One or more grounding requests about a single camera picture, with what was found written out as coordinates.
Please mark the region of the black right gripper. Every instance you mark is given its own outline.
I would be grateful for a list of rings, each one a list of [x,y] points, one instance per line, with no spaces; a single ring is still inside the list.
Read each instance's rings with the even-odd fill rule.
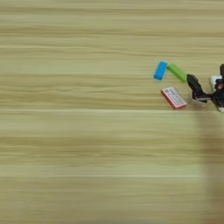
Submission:
[[[193,74],[186,76],[188,86],[192,90],[192,98],[196,101],[207,102],[212,99],[211,94],[203,91],[198,79]],[[224,80],[212,78],[213,103],[220,112],[224,113]]]

